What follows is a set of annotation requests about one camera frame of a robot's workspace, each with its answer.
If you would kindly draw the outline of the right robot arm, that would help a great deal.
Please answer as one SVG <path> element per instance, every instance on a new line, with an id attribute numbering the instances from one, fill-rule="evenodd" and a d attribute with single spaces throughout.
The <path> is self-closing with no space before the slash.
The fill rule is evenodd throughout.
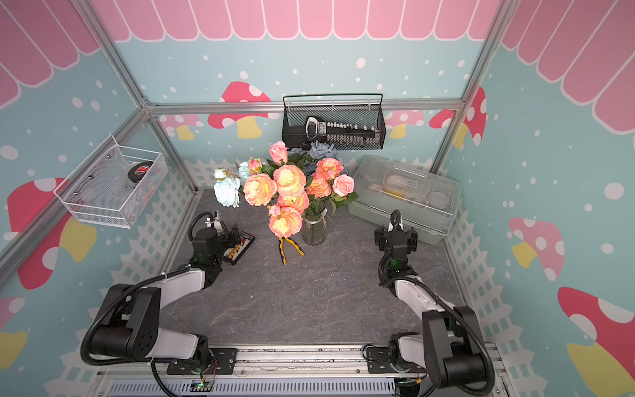
<path id="1" fill-rule="evenodd" d="M 404 228 L 398 209 L 390 215 L 387 227 L 375 230 L 375 245 L 383 252 L 379 286 L 407 304 L 422 321 L 422 332 L 391 337 L 390 365 L 399 372 L 423 369 L 432 390 L 456 387 L 472 396 L 489 395 L 495 386 L 494 364 L 476 313 L 441 298 L 408 264 L 408 255 L 417 250 L 418 233 Z"/>

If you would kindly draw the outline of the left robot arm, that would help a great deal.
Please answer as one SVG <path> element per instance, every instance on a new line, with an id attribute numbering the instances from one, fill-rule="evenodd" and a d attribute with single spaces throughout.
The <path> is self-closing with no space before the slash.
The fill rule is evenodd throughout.
<path id="1" fill-rule="evenodd" d="M 198 373 L 213 365 L 205 336 L 161 328 L 160 313 L 165 306 L 212 286 L 223 265 L 235 266 L 255 238 L 238 226 L 228 228 L 216 211 L 195 217 L 187 238 L 193 255 L 186 264 L 135 285 L 117 284 L 108 290 L 81 342 L 84 363 L 103 367 L 172 362 Z"/>

